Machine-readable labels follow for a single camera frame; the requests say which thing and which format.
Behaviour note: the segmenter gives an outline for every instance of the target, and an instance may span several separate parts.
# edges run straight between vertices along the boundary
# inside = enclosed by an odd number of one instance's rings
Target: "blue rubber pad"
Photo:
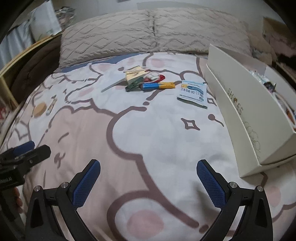
[[[98,161],[89,168],[81,182],[77,185],[73,192],[72,205],[75,209],[82,207],[91,192],[96,180],[98,179],[101,171],[101,165]]]
[[[25,144],[22,144],[18,147],[16,147],[14,150],[13,150],[13,154],[15,156],[20,156],[28,151],[31,151],[33,150],[35,147],[35,143],[33,141],[28,141],[26,142]]]
[[[202,161],[197,163],[197,175],[214,206],[223,209],[226,204],[225,192]]]

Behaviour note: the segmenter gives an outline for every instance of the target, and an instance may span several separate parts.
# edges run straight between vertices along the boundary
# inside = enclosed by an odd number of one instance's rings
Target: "wall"
[[[44,0],[35,0],[26,13],[40,5]],[[228,12],[248,24],[250,30],[262,31],[263,17],[270,17],[283,22],[263,0],[130,0],[118,3],[117,0],[52,0],[54,8],[61,6],[76,9],[76,20],[80,22],[87,18],[126,10],[153,9],[156,7],[211,7]]]

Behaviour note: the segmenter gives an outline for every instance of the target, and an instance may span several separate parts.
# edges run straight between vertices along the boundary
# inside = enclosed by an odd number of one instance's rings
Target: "plastic bag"
[[[75,18],[75,9],[71,7],[62,7],[61,9],[55,11],[55,13],[62,30],[69,27]]]

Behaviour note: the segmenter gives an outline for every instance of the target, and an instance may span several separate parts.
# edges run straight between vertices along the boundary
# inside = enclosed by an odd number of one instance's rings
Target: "metal screw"
[[[66,188],[68,185],[69,185],[68,182],[63,182],[63,183],[61,184],[61,188]]]
[[[232,187],[232,188],[237,188],[237,184],[235,182],[230,182],[229,185]]]
[[[261,187],[261,186],[258,186],[257,189],[258,189],[259,192],[263,192],[264,191],[264,188]]]
[[[40,189],[41,189],[41,186],[36,186],[36,187],[34,187],[34,191],[35,191],[35,192],[38,192]]]

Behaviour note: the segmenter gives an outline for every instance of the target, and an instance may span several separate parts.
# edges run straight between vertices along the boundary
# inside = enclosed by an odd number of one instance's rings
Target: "black clamp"
[[[58,206],[74,240],[96,241],[77,213],[85,203],[101,172],[100,163],[92,159],[70,183],[58,188],[43,189],[36,186],[32,193],[26,220],[26,241],[65,241],[52,206]]]
[[[25,227],[17,212],[13,187],[25,183],[24,175],[31,167],[50,157],[46,145],[34,149],[29,141],[0,154],[0,227],[4,240],[24,240]]]
[[[263,187],[252,190],[240,188],[235,182],[228,183],[206,160],[197,163],[197,175],[214,206],[221,209],[201,241],[222,241],[240,206],[245,206],[244,212],[230,240],[273,240],[271,213]]]

